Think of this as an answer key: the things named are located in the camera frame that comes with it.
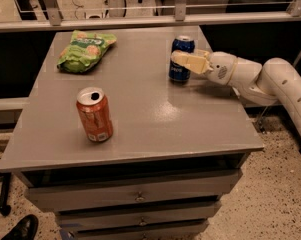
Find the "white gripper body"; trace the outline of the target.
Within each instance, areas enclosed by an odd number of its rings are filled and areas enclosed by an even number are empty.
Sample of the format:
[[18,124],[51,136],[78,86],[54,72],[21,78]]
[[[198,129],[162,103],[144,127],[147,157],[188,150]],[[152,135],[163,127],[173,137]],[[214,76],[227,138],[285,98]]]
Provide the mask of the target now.
[[208,57],[209,70],[205,74],[206,78],[214,83],[226,85],[233,68],[237,62],[237,57],[225,52],[213,52]]

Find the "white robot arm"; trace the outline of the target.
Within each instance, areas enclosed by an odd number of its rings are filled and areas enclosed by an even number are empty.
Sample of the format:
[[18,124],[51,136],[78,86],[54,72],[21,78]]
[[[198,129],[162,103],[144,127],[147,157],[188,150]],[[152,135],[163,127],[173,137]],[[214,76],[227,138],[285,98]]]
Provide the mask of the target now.
[[286,60],[272,58],[261,65],[229,53],[199,49],[174,51],[171,59],[211,82],[235,88],[241,97],[258,105],[280,102],[301,136],[301,76]]

